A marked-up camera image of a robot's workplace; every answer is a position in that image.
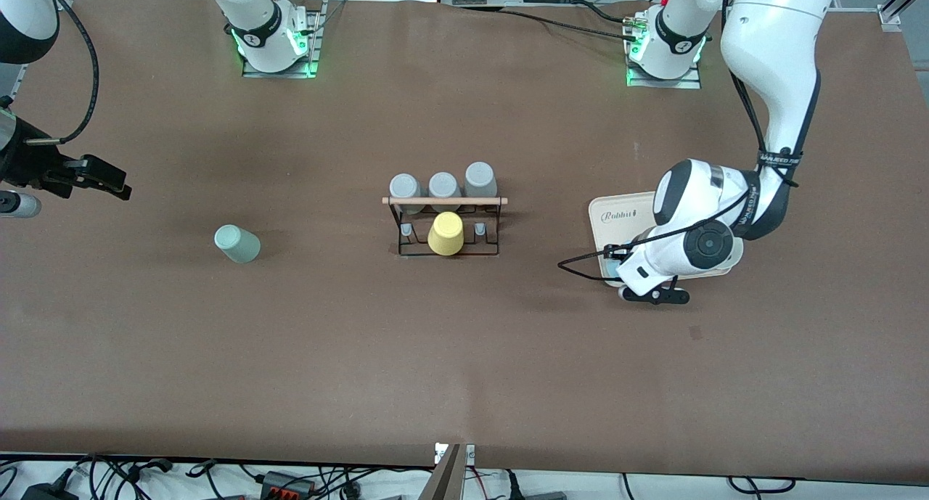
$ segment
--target black wire rack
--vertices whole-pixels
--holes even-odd
[[[505,197],[385,197],[381,202],[388,206],[397,224],[397,254],[400,256],[442,256],[429,248],[427,239],[435,216],[442,213],[432,205],[458,206],[454,212],[464,221],[464,247],[455,256],[500,255],[500,215],[509,202]],[[402,205],[427,207],[409,215],[399,210]],[[475,231],[476,224],[485,226],[483,235]]]

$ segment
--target brown table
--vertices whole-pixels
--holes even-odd
[[[820,33],[781,229],[686,282],[686,307],[653,308],[555,263],[592,248],[594,197],[690,156],[753,165],[718,41],[703,90],[627,88],[617,41],[352,3],[318,78],[260,81],[210,0],[77,10],[102,89],[65,149],[135,192],[44,196],[0,224],[4,450],[428,464],[467,440],[482,467],[929,480],[929,119],[874,14]],[[72,129],[87,61],[63,22],[20,116]],[[397,258],[391,176],[472,160],[510,198],[502,254]],[[228,222],[261,237],[258,261],[213,247]]]

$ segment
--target red cable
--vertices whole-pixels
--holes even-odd
[[[480,486],[481,493],[484,493],[484,500],[491,500],[490,496],[487,496],[487,490],[484,489],[484,480],[480,479],[480,473],[478,473],[478,468],[471,466],[471,473],[474,473],[474,478],[478,479],[478,485]]]

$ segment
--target metal post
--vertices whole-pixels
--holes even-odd
[[[910,4],[916,0],[887,0],[883,4],[877,5],[877,12],[880,16],[880,26],[886,33],[898,33],[900,31],[900,14],[906,10]]]
[[[432,476],[425,483],[419,500],[461,500],[465,489],[467,448],[464,444],[449,446],[442,460],[435,466]]]

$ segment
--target yellow cup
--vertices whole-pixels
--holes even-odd
[[[429,229],[429,247],[439,255],[455,255],[465,246],[465,225],[455,212],[442,212]]]

